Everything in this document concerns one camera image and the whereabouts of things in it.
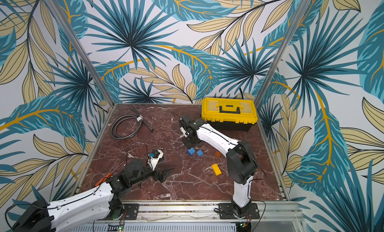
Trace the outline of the dark blue square lego brick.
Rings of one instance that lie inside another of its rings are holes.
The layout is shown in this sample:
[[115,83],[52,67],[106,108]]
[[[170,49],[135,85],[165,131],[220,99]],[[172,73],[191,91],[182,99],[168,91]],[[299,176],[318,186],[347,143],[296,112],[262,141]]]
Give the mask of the dark blue square lego brick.
[[188,155],[192,156],[192,155],[194,155],[196,153],[196,151],[195,151],[194,148],[190,148],[190,149],[187,150],[187,153],[188,153]]

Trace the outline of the light blue square lego brick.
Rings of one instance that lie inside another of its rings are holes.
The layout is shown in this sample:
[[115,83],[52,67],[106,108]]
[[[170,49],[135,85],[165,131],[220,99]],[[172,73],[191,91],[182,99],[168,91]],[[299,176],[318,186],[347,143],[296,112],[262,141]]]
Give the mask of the light blue square lego brick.
[[204,155],[204,153],[203,153],[203,151],[202,151],[202,150],[198,150],[198,151],[197,151],[197,155],[198,155],[198,157],[201,157],[201,156],[203,156],[203,155]]

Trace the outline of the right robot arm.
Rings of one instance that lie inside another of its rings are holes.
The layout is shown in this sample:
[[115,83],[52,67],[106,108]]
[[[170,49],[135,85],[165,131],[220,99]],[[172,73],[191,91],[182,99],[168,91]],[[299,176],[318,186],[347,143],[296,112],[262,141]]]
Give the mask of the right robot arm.
[[226,158],[228,173],[234,181],[232,211],[237,218],[245,217],[251,207],[251,185],[258,167],[251,145],[224,135],[202,119],[192,121],[184,116],[179,119],[179,125],[188,150],[205,142]]

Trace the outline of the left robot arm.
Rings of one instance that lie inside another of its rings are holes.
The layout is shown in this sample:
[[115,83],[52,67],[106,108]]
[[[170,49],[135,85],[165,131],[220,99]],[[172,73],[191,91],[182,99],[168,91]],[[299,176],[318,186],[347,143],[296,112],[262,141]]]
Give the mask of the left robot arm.
[[67,232],[83,224],[111,216],[122,208],[121,197],[148,178],[163,183],[172,168],[159,170],[152,164],[134,160],[118,175],[95,188],[58,201],[17,202],[27,209],[12,226],[13,232]]

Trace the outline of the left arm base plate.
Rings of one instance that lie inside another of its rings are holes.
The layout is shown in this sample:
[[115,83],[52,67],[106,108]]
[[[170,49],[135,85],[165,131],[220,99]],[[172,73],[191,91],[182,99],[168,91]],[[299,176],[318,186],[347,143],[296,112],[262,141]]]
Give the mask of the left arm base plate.
[[122,204],[119,205],[116,209],[113,209],[106,218],[103,220],[107,221],[134,221],[137,219],[139,212],[139,204]]

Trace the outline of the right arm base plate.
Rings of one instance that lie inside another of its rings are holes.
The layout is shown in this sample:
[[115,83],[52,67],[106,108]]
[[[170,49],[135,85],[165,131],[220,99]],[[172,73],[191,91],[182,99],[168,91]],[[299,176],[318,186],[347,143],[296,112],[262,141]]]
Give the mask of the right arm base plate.
[[245,207],[239,207],[236,203],[220,203],[214,211],[220,216],[221,220],[235,219],[259,219],[260,210],[255,203],[249,202]]

